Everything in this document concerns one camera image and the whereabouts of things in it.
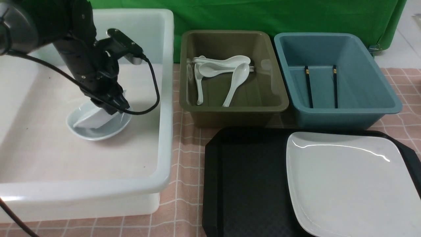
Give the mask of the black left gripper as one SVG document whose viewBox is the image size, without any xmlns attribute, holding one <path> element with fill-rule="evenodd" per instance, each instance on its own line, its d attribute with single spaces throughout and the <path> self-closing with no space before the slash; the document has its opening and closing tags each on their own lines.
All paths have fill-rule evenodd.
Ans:
<svg viewBox="0 0 421 237">
<path fill-rule="evenodd" d="M 110 115 L 121 111 L 107 105 L 105 101 L 118 108 L 130 108 L 122 94 L 122 86 L 117 81 L 119 70 L 117 60 L 111 58 L 105 51 L 100 52 L 70 37 L 56 41 L 54 47 L 75 80 L 90 90 L 88 92 L 81 89 L 96 107 L 104 109 Z"/>
</svg>

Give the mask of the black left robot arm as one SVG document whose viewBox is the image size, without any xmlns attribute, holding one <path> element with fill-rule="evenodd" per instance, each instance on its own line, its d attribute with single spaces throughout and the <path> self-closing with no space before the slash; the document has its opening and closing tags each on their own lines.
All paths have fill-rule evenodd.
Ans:
<svg viewBox="0 0 421 237">
<path fill-rule="evenodd" d="M 77 85 L 109 114 L 130 106 L 117 82 L 122 54 L 111 39 L 97 40 L 93 8 L 87 0 L 2 0 L 1 55 L 29 59 L 53 45 Z"/>
</svg>

